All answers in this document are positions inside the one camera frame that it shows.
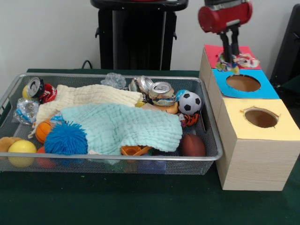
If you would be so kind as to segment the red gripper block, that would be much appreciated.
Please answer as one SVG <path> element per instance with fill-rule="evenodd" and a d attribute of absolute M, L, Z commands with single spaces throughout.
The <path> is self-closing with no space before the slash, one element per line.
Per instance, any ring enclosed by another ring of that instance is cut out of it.
<path fill-rule="evenodd" d="M 198 11 L 198 22 L 202 30 L 206 33 L 220 33 L 220 38 L 223 43 L 223 57 L 226 63 L 232 62 L 232 54 L 238 56 L 238 28 L 231 28 L 232 43 L 229 44 L 229 39 L 225 31 L 233 25 L 246 24 L 253 12 L 253 7 L 250 1 L 231 1 L 216 4 L 213 6 L 203 6 Z"/>

